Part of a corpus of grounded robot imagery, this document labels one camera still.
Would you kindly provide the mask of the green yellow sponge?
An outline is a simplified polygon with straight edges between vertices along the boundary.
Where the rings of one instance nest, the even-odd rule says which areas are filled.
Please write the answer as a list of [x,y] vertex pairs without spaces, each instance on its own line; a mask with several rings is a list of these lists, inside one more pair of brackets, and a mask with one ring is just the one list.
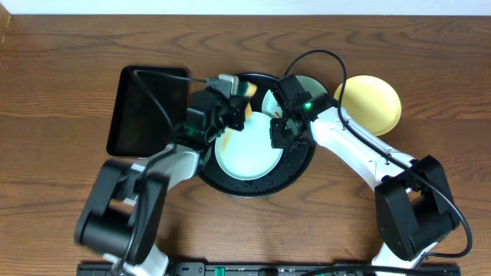
[[[239,95],[248,97],[251,99],[254,95],[255,92],[258,90],[257,86],[251,82],[244,82],[239,85]],[[248,103],[247,106],[245,107],[245,118],[248,119],[252,116],[252,107],[251,104]],[[229,141],[231,140],[231,137],[233,135],[233,129],[226,129],[225,133],[223,134],[222,142],[221,142],[221,151],[225,152],[226,147],[229,145]]]

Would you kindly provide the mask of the yellow plate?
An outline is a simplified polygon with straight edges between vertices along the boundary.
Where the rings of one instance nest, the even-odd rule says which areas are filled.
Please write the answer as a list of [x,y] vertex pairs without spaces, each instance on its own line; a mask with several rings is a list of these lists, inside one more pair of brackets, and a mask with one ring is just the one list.
[[347,79],[342,107],[345,120],[354,120],[363,128],[381,136],[391,131],[401,117],[400,98],[389,83],[378,77],[358,75]]

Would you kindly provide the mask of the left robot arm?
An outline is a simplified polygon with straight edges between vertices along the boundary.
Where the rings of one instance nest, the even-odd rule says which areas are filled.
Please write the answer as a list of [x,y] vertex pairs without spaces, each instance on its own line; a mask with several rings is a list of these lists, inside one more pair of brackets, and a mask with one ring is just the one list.
[[169,258],[154,242],[166,193],[194,177],[210,154],[208,140],[186,134],[142,161],[107,160],[77,222],[75,241],[110,261],[109,275],[164,275]]

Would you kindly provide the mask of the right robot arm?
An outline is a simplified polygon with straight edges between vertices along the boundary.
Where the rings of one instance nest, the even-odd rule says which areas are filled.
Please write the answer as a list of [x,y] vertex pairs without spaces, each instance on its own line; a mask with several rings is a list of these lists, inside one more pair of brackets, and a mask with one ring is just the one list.
[[350,166],[373,190],[382,248],[363,272],[417,275],[417,266],[459,226],[443,166],[432,156],[415,159],[371,134],[326,93],[271,92],[281,116],[271,123],[272,145],[315,143]]

